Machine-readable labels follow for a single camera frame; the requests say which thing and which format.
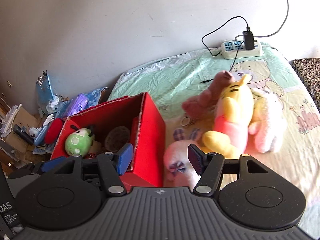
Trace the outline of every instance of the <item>gray ribbed surface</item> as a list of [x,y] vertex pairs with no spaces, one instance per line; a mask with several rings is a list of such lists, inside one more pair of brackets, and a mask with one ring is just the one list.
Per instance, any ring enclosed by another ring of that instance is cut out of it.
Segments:
[[88,223],[70,230],[43,232],[25,228],[15,240],[298,240],[311,239],[297,227],[282,232],[242,228],[223,216],[210,198],[196,197],[188,188],[134,188],[110,199]]

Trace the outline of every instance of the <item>green plush toy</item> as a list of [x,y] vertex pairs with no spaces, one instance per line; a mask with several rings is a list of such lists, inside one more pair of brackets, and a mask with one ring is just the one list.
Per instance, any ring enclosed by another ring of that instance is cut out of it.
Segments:
[[80,154],[84,157],[89,152],[93,140],[94,134],[91,130],[81,128],[68,136],[64,149],[69,155]]

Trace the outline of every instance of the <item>brown floral fabric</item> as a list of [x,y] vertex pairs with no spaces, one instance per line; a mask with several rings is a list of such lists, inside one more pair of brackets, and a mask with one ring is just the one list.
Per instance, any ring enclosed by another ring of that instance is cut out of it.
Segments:
[[320,58],[295,59],[292,68],[320,110]]

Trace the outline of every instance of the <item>black power adapter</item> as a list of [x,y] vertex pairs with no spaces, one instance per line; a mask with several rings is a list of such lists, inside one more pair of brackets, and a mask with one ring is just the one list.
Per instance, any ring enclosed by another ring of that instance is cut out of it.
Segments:
[[242,32],[244,38],[245,49],[254,49],[253,33],[250,31],[250,27],[247,27],[246,32]]

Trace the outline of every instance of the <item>white power strip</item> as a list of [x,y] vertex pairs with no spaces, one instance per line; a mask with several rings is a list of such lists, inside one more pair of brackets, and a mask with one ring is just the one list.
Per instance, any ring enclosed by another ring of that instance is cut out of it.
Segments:
[[[221,44],[222,56],[225,59],[232,59],[236,57],[237,49],[242,41],[226,41]],[[258,57],[263,54],[261,43],[255,40],[254,49],[246,50],[244,42],[242,43],[237,58],[241,57]]]

